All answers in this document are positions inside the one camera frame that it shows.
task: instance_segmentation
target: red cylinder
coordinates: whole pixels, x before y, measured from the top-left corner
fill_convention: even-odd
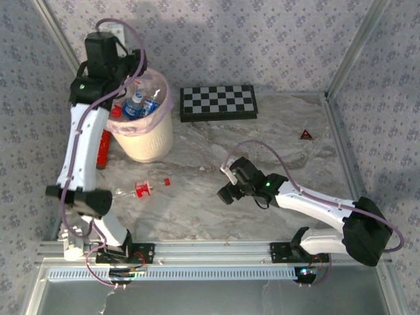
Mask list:
[[[98,158],[96,160],[97,169],[104,169],[106,167],[106,162],[108,161],[108,150],[110,149],[110,142],[111,133],[107,130],[104,130],[100,138]]]

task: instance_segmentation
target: trash bin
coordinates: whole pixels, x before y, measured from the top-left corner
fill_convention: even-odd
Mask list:
[[[149,68],[140,79],[163,89],[165,98],[161,105],[150,115],[133,121],[110,117],[105,129],[113,134],[130,158],[148,163],[161,159],[172,148],[171,110],[174,104],[169,85],[159,72]]]

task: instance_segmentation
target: metal bracket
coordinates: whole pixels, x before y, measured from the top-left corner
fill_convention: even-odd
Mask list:
[[[103,249],[96,254],[97,264],[152,264],[155,255],[155,244],[133,243],[129,257],[106,253]]]
[[[270,255],[271,255],[271,262],[273,264],[279,263],[320,263],[318,256],[321,258],[323,263],[329,262],[328,254],[319,254],[313,257],[309,255],[308,257],[296,257],[292,250],[289,242],[276,242],[270,243]]]

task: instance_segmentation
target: wall outlet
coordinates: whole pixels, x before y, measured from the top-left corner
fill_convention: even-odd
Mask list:
[[[113,33],[119,39],[121,44],[125,47],[124,26],[122,26],[121,24],[114,24],[114,23],[102,24],[101,26],[99,26],[99,30],[102,32]],[[118,56],[120,57],[125,56],[124,50],[118,44],[117,44],[117,53],[118,53]]]

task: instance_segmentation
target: chessboard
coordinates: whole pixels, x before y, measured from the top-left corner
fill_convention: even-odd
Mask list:
[[[180,90],[181,122],[255,119],[257,114],[252,85],[187,87]]]

